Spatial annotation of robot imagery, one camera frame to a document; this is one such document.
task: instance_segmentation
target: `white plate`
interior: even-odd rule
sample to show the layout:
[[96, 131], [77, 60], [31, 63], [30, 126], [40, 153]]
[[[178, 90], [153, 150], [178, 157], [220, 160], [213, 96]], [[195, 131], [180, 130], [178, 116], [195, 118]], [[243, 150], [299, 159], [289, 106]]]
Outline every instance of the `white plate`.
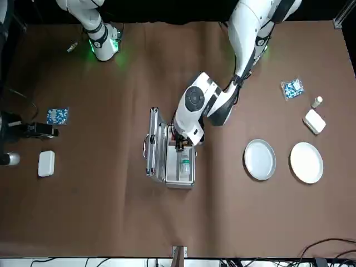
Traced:
[[244, 161], [250, 174], [261, 181], [272, 176], [276, 169], [276, 156], [272, 147], [262, 139], [255, 139], [248, 143]]
[[311, 144], [296, 144], [290, 153], [290, 164], [295, 175], [307, 184], [313, 184], [323, 175], [323, 159], [319, 151]]

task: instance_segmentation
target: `small bottle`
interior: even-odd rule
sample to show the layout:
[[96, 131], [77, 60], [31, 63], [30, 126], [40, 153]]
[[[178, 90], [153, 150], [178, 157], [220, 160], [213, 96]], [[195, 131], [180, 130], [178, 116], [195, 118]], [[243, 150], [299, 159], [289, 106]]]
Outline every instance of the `small bottle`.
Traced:
[[180, 157], [180, 171], [182, 175], [187, 175], [189, 176], [190, 174], [190, 161], [189, 161], [189, 155], [183, 151], [181, 153]]
[[315, 100], [314, 103], [311, 105], [312, 108], [316, 108], [323, 102], [323, 98], [321, 96], [318, 96]]

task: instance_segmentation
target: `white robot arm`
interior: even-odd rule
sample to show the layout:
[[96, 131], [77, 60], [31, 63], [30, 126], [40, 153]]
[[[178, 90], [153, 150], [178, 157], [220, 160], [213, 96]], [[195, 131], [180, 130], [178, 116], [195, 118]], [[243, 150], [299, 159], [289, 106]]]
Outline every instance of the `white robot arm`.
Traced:
[[197, 145], [204, 136], [202, 116], [214, 126], [223, 125], [250, 71], [265, 51], [275, 23], [295, 12], [301, 0], [240, 0], [228, 23], [230, 43], [236, 55], [236, 71], [226, 91], [202, 73], [184, 92], [174, 118], [177, 149], [189, 139]]
[[56, 0], [63, 10], [75, 16], [90, 38], [92, 50], [100, 61], [109, 60], [118, 51], [118, 31], [104, 23], [95, 8], [104, 4], [104, 0]]

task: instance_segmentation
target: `metal case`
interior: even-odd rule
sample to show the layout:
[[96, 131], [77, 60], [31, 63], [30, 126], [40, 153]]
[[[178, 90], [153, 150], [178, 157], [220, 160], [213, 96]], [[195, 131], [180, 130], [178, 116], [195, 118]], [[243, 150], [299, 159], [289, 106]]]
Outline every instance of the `metal case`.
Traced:
[[189, 189], [195, 180], [195, 147], [184, 147], [190, 161], [189, 176], [184, 176], [180, 171], [181, 152], [175, 150], [171, 129], [171, 125], [162, 119], [159, 109], [151, 108], [149, 133], [144, 139], [146, 176], [156, 182], [164, 182], [168, 187]]

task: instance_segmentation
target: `white box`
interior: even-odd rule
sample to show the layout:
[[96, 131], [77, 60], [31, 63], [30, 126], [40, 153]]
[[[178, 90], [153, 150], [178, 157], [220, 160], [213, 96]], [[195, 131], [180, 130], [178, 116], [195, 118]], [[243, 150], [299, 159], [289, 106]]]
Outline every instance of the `white box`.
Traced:
[[39, 154], [38, 175], [40, 177], [51, 176], [55, 172], [55, 153], [44, 151]]
[[309, 110], [303, 121], [316, 135], [320, 134], [326, 125], [323, 118], [315, 110]]

